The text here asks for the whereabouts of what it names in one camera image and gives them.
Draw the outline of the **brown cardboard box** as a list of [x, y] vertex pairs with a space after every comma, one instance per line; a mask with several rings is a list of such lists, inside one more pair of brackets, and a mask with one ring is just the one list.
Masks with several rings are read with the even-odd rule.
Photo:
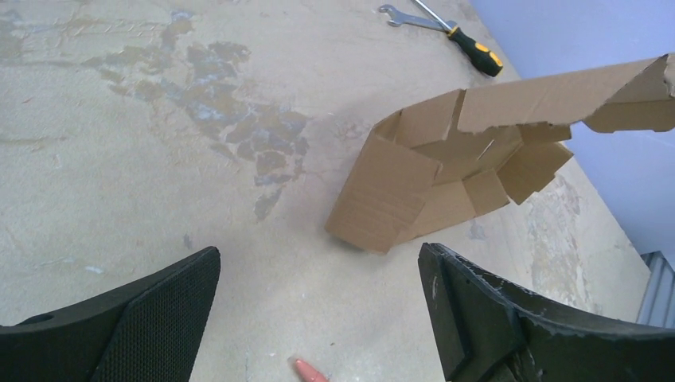
[[600, 134], [671, 131], [674, 56], [438, 95], [378, 122], [326, 231], [386, 253], [540, 192], [583, 123]]

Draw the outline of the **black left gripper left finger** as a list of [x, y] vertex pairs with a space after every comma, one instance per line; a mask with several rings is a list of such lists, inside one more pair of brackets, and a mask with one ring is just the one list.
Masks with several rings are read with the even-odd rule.
[[1, 328], [3, 381], [187, 381], [220, 278], [204, 248], [106, 293]]

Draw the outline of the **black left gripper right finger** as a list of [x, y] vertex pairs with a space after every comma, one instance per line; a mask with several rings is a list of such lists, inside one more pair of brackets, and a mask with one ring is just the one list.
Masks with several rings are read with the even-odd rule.
[[425, 243], [418, 267], [447, 381], [671, 381], [672, 329], [564, 305]]

